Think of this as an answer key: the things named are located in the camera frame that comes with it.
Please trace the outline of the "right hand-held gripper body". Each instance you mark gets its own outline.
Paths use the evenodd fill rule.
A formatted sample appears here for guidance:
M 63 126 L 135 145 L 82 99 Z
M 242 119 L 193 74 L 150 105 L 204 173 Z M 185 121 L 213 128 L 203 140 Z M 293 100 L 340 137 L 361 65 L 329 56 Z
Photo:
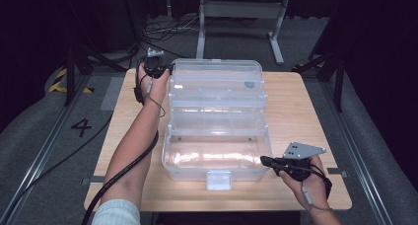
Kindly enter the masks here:
M 284 163 L 284 171 L 294 180 L 301 182 L 307 179 L 311 173 L 310 157 L 326 152 L 325 148 L 311 146 L 300 142 L 291 142 L 280 161 Z

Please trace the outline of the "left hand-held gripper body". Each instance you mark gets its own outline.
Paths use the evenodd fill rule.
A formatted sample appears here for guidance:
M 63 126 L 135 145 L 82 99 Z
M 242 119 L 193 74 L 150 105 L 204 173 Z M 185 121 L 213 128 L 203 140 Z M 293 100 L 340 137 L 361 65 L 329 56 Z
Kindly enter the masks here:
M 153 78 L 160 78 L 166 70 L 169 71 L 169 65 L 163 63 L 164 52 L 149 47 L 144 60 L 144 70 L 147 75 Z

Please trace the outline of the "clear plastic storage box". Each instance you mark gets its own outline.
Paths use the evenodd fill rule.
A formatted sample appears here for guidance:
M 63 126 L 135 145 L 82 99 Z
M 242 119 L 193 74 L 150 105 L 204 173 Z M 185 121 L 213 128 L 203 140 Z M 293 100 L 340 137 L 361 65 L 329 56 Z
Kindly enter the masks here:
M 170 120 L 162 164 L 176 181 L 225 190 L 259 181 L 272 154 L 262 67 L 254 60 L 177 59 L 169 85 Z M 244 82 L 254 82 L 250 89 Z

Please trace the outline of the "person's left hand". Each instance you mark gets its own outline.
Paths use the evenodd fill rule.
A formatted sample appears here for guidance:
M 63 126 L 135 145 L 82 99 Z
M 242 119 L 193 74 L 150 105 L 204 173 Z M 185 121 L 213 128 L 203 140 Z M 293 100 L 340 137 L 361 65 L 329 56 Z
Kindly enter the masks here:
M 141 62 L 138 66 L 137 76 L 144 105 L 147 106 L 151 103 L 160 105 L 167 94 L 167 82 L 171 77 L 170 72 L 166 70 L 160 78 L 152 78 L 146 74 L 144 63 Z

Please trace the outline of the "person's right hand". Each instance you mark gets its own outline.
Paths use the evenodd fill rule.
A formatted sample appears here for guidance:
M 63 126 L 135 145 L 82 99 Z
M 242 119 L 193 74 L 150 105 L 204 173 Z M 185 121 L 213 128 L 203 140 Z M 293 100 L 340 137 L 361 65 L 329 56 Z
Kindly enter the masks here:
M 330 208 L 325 192 L 325 184 L 318 175 L 311 174 L 302 182 L 295 181 L 287 173 L 280 172 L 280 178 L 290 188 L 298 203 L 308 212 L 312 207 Z

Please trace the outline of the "grey tape strip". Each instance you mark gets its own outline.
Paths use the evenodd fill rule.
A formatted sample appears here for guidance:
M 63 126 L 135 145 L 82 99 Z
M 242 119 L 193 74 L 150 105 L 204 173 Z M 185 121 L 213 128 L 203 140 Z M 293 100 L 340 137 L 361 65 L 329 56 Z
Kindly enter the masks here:
M 94 184 L 102 184 L 105 180 L 104 176 L 91 176 L 89 178 L 83 178 L 81 180 L 82 186 L 94 185 Z
M 329 175 L 340 175 L 342 178 L 347 178 L 348 174 L 346 171 L 342 171 L 339 168 L 327 168 Z

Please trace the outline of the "black tripod stand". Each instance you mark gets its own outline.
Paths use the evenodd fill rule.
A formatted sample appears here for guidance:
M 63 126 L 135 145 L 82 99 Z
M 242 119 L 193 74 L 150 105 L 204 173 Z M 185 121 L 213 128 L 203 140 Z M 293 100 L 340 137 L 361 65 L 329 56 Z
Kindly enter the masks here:
M 69 47 L 66 57 L 67 70 L 67 92 L 64 106 L 68 107 L 76 96 L 76 77 L 75 68 L 78 68 L 82 75 L 93 73 L 92 61 L 89 56 L 93 56 L 99 63 L 104 64 L 116 72 L 126 72 L 127 69 L 117 64 L 115 61 L 105 57 L 103 54 L 94 50 L 92 47 L 83 44 L 73 44 Z

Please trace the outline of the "black metal stand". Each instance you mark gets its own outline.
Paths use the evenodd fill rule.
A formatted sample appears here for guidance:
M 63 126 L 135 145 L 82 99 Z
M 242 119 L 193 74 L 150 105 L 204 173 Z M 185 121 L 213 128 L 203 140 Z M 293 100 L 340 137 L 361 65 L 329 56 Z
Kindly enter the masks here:
M 342 87 L 344 80 L 344 60 L 340 54 L 328 53 L 316 57 L 306 64 L 297 64 L 292 68 L 293 72 L 302 74 L 312 68 L 320 66 L 316 74 L 319 82 L 328 82 L 332 75 L 335 75 L 335 84 L 333 92 L 333 102 L 337 110 L 341 113 Z

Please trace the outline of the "yellow black floor tape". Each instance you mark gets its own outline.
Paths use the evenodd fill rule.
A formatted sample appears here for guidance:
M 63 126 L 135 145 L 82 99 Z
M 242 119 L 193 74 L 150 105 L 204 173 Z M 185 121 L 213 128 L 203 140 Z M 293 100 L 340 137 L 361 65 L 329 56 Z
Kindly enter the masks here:
M 51 84 L 51 86 L 49 87 L 48 92 L 61 92 L 61 93 L 67 93 L 67 88 L 66 87 L 61 87 L 60 83 L 63 80 L 65 74 L 67 73 L 67 69 L 64 67 L 62 68 L 58 74 L 56 75 L 53 83 Z M 85 88 L 83 93 L 86 94 L 93 94 L 95 91 L 94 88 Z

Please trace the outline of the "person's light sleeve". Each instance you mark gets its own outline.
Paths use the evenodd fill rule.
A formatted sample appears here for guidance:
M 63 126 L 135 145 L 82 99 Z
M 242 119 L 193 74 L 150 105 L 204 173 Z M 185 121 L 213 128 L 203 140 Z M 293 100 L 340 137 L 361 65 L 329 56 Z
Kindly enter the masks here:
M 91 225 L 141 225 L 137 206 L 126 199 L 111 199 L 101 204 Z

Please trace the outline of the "metal floor rail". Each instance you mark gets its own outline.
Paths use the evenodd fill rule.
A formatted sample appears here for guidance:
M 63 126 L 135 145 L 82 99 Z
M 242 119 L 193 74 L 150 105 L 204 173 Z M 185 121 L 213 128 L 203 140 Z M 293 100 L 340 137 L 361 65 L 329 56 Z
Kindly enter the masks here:
M 31 165 L 27 169 L 18 189 L 6 207 L 5 212 L 0 217 L 0 225 L 8 225 L 12 222 L 12 217 L 15 214 L 15 209 L 19 207 L 21 199 L 25 197 L 27 190 L 31 190 L 33 182 L 40 177 L 41 171 L 46 164 L 47 158 L 55 147 L 57 137 L 62 131 L 65 121 L 69 117 L 69 114 L 72 111 L 78 98 L 84 92 L 84 89 L 89 83 L 90 79 L 90 76 L 81 76 L 77 82 L 73 83 L 73 89 L 67 92 L 67 96 L 70 98 L 70 101 L 60 110 L 58 117 L 55 119 L 55 122 L 48 132 L 47 137 L 42 143 Z
M 330 105 L 332 115 L 337 121 L 339 129 L 342 131 L 344 141 L 347 144 L 349 158 L 353 164 L 356 175 L 360 181 L 366 198 L 371 205 L 375 218 L 379 225 L 393 225 L 390 215 L 383 203 L 382 197 L 376 187 L 365 160 L 361 156 L 358 145 L 347 125 L 342 112 L 339 112 L 333 101 L 333 93 L 326 83 L 320 83 L 326 101 Z

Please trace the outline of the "grey metal table frame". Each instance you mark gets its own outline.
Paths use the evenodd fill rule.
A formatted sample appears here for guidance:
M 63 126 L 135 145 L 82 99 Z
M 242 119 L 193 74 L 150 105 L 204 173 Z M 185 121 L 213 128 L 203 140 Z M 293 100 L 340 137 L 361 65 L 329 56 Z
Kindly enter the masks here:
M 212 18 L 249 18 L 275 20 L 275 28 L 267 34 L 270 46 L 278 65 L 284 64 L 278 36 L 285 18 L 289 0 L 279 3 L 238 2 L 200 0 L 199 3 L 199 34 L 196 47 L 196 57 L 204 58 L 205 51 L 205 19 Z

